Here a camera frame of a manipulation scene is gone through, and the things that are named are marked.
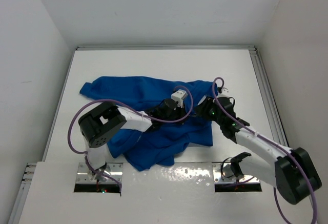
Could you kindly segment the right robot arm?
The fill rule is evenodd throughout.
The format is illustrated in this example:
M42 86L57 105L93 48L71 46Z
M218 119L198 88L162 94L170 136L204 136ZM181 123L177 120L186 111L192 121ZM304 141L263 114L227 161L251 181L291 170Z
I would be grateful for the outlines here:
M238 181L244 175L254 176L276 188L293 205L321 188L321 179L305 149L285 147L257 134L247 121L236 117L230 98L206 97L194 111L196 116L217 123L227 139L249 150L221 164L222 179Z

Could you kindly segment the blue zip jacket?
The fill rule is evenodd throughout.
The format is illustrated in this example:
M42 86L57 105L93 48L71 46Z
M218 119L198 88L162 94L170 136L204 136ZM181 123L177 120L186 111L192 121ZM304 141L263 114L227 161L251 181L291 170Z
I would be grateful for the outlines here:
M84 83L80 94L86 98L114 99L137 111L145 111L169 98L176 86L183 85L192 97L185 99L188 110L196 107L205 96L212 96L212 83L204 80L191 82L169 81L145 76L102 76ZM190 117L183 125L164 124L150 132L122 129L107 143L112 157L123 155L137 170L143 171L158 164L172 166L175 155L182 153L190 143L211 147L212 125L199 117Z

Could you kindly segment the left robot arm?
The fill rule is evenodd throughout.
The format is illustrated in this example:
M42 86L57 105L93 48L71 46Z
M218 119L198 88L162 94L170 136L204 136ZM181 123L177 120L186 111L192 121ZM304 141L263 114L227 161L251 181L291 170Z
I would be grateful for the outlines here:
M96 106L78 120L86 143L85 162L89 177L98 181L106 178L116 181L106 170L104 155L106 143L120 130L135 130L141 133L158 130L166 124L183 124L193 108L188 111L182 100L166 98L148 111L135 111L131 107L112 100L101 99Z

